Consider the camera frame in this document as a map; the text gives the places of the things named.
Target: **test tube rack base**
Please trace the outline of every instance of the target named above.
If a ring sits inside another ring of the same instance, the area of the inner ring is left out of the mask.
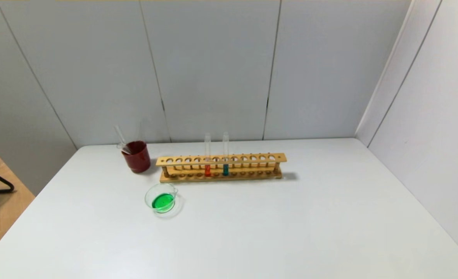
[[[227,180],[280,179],[280,163],[287,162],[284,153],[231,154],[228,161],[223,155],[168,156],[159,157],[156,166],[162,168],[160,182],[203,182]],[[229,174],[223,175],[223,165],[229,165]],[[210,165],[210,176],[205,175],[205,166]]]

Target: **glass beaker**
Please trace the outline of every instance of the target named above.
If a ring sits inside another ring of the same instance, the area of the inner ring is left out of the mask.
[[[146,192],[144,202],[155,213],[163,214],[169,212],[174,207],[177,191],[172,184],[156,184]]]

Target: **green liquid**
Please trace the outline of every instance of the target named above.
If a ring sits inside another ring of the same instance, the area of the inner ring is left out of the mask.
[[[171,194],[163,193],[160,196],[157,196],[151,206],[155,208],[158,212],[164,213],[168,212],[174,206],[174,196]]]

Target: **glass test tube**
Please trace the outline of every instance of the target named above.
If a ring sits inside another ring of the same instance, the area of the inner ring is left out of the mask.
[[[224,136],[222,138],[222,142],[224,144],[224,171],[222,173],[223,176],[229,175],[229,133],[224,132]]]
[[[206,162],[210,161],[210,143],[211,143],[210,133],[204,134],[204,160]],[[208,163],[204,166],[204,176],[211,176],[210,165]]]

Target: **red liquid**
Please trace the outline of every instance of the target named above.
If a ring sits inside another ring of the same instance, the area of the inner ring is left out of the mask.
[[[204,166],[204,176],[211,176],[210,165],[205,165]]]
[[[127,144],[131,154],[122,151],[126,163],[134,173],[146,171],[151,166],[148,148],[144,141],[133,141]]]

